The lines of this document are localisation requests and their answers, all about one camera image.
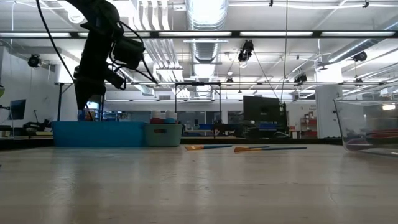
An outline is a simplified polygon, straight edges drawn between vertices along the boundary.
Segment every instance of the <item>white column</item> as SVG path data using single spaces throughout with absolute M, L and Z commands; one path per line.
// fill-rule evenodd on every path
M 333 102 L 333 99 L 343 93 L 341 85 L 318 86 L 315 91 L 318 138 L 341 137 L 336 108 Z
M 325 68 L 327 69 L 315 69 L 316 82 L 343 82 L 340 64 L 327 65 Z M 341 85 L 316 87 L 318 138 L 341 137 L 333 99 L 342 95 Z

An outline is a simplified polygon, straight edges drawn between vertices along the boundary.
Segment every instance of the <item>desk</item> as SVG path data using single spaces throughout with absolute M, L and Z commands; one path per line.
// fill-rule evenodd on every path
M 203 133 L 205 136 L 207 133 L 213 133 L 213 130 L 186 130 L 185 133 Z
M 396 223 L 396 159 L 306 146 L 3 152 L 1 222 Z

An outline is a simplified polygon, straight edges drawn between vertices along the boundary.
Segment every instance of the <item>blue plastic bin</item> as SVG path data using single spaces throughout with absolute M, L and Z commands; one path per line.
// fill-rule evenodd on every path
M 55 121 L 56 147 L 145 146 L 144 122 Z

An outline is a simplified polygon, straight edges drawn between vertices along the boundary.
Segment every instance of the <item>window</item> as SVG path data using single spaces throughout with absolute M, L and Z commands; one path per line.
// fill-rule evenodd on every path
M 196 124 L 205 123 L 205 112 L 204 111 L 178 111 L 178 121 L 187 127 L 187 130 L 193 129 Z
M 239 124 L 243 123 L 243 111 L 229 111 L 228 112 L 228 124 Z
M 219 111 L 206 111 L 206 124 L 214 124 L 215 121 L 219 121 L 220 119 Z

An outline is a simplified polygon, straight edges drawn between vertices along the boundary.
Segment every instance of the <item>paintbrush bristles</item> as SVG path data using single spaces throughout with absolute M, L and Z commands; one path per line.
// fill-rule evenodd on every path
M 203 146 L 185 146 L 186 150 L 200 150 L 203 149 Z

